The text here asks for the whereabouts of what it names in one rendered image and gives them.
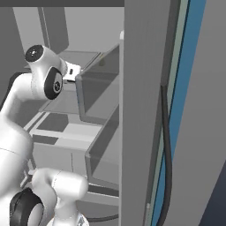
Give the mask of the blue cabinet panel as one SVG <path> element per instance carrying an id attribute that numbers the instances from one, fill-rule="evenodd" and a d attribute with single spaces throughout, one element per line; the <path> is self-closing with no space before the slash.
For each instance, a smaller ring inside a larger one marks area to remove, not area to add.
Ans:
<path id="1" fill-rule="evenodd" d="M 177 136 L 184 112 L 185 98 L 192 73 L 206 1 L 181 0 L 179 7 L 168 88 L 171 156 L 174 156 L 176 150 Z M 163 203 L 164 177 L 163 134 L 161 134 L 146 226 L 157 226 Z"/>

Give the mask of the grey translucent door bin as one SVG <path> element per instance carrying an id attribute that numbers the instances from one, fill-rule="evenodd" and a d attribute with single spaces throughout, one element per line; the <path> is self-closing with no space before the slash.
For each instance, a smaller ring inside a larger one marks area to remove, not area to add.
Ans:
<path id="1" fill-rule="evenodd" d="M 119 45 L 101 53 L 75 79 L 81 121 L 104 124 L 118 104 Z"/>
<path id="2" fill-rule="evenodd" d="M 117 190 L 119 186 L 119 106 L 99 130 L 85 154 L 87 178 L 92 184 Z"/>

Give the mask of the grey fridge door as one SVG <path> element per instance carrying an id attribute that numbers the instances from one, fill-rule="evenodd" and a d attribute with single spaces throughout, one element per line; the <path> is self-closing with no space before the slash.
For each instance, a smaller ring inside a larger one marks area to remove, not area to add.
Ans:
<path id="1" fill-rule="evenodd" d="M 188 0 L 124 0 L 120 66 L 119 226 L 144 226 L 170 78 Z"/>

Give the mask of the grey fridge drawer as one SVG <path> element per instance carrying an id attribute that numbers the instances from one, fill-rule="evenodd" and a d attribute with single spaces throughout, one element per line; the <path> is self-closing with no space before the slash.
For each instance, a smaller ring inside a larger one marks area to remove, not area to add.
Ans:
<path id="1" fill-rule="evenodd" d="M 85 151 L 42 143 L 34 144 L 34 162 L 37 168 L 52 168 L 87 174 Z"/>

